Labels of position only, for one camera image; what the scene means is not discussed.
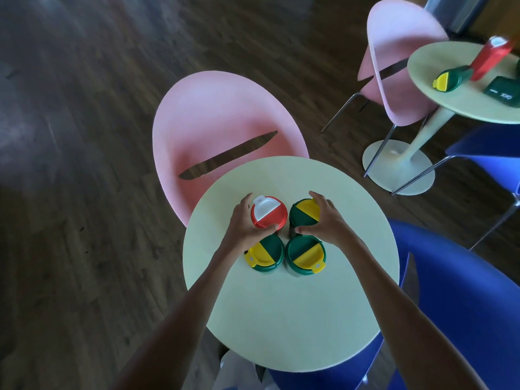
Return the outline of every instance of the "person's hand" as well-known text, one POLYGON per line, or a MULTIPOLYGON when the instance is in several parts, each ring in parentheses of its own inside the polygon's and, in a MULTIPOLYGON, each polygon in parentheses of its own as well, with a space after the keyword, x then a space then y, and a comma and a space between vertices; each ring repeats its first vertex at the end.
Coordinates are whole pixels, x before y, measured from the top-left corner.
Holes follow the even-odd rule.
POLYGON ((249 193, 235 206, 226 234, 218 248, 221 253, 233 259, 236 259, 241 253, 252 248, 257 242, 278 229, 278 225, 257 228, 253 224, 249 205, 252 195, 252 193, 249 193))
POLYGON ((343 220, 334 203, 321 194, 309 191, 320 207, 320 221, 313 226, 299 226, 295 228, 298 234, 315 236, 322 241, 339 246, 346 238, 355 236, 354 231, 343 220))

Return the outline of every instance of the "person's right hand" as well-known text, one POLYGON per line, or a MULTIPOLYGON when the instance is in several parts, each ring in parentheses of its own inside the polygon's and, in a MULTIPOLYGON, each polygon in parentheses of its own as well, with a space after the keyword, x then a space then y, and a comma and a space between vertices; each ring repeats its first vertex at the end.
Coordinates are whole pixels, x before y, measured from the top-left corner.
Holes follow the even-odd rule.
POLYGON ((299 226, 295 228, 298 234, 315 236, 322 241, 339 246, 341 242, 351 236, 356 236, 354 231, 343 220, 332 201, 327 200, 321 194, 309 191, 309 195, 315 199, 320 207, 320 221, 313 226, 299 226))

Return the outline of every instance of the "forearm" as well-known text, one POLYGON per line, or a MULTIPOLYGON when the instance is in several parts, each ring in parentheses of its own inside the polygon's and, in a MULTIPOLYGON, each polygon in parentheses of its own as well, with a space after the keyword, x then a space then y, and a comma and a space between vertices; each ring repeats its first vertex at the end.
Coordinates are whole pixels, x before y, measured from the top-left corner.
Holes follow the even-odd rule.
POLYGON ((180 389, 232 259, 217 251, 208 268, 123 369, 112 390, 180 389))
POLYGON ((351 231, 340 246, 359 278, 381 333, 410 390, 485 389, 455 349, 351 231))

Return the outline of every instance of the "table top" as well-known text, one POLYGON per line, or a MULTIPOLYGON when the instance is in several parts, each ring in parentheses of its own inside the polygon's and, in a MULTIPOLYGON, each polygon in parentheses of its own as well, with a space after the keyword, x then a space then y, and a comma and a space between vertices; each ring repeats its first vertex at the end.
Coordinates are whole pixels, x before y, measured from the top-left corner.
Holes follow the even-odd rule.
POLYGON ((423 46, 408 59, 408 72, 413 83, 432 101, 459 115, 484 122, 520 123, 520 109, 512 108, 488 97, 483 90, 497 76, 516 78, 517 56, 508 54, 484 78, 469 81, 450 92, 432 87, 438 75, 454 67, 470 65, 482 45, 467 42, 445 41, 423 46))
MULTIPOLYGON (((207 267, 234 206, 249 192, 274 196, 288 210, 314 190, 332 200, 381 266, 399 281, 392 229, 379 205, 351 177, 302 157, 267 157, 226 173, 200 199, 184 238, 183 268, 190 288, 207 267)), ((286 243, 289 222, 279 235, 286 243)), ((327 266, 295 277, 284 265, 263 274, 239 257, 220 292, 208 329, 225 346, 263 367, 305 372, 357 354, 379 333, 350 263, 324 243, 327 266)))

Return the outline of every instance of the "white pants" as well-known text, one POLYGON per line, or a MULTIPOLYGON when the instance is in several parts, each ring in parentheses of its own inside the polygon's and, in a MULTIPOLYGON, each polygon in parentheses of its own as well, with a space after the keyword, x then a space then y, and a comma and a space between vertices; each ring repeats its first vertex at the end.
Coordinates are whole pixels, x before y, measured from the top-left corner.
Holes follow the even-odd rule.
POLYGON ((255 364, 228 351, 220 361, 220 372, 212 390, 280 390, 268 370, 262 382, 256 374, 255 364))

